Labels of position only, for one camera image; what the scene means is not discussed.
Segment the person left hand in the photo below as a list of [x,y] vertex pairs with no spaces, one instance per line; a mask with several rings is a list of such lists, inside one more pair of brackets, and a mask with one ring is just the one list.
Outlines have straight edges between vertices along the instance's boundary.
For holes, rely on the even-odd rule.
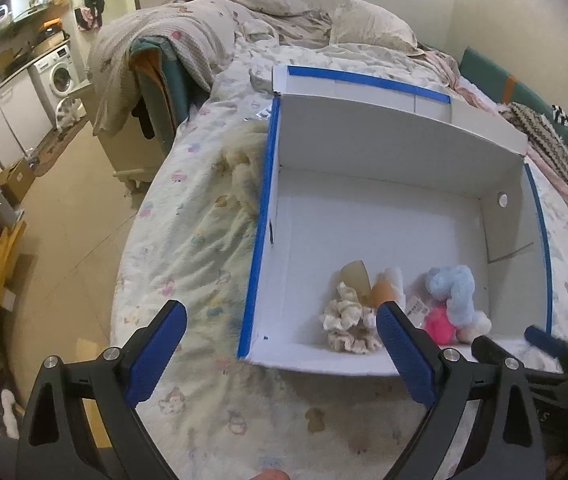
[[290,480],[286,472],[279,469],[265,469],[250,480]]

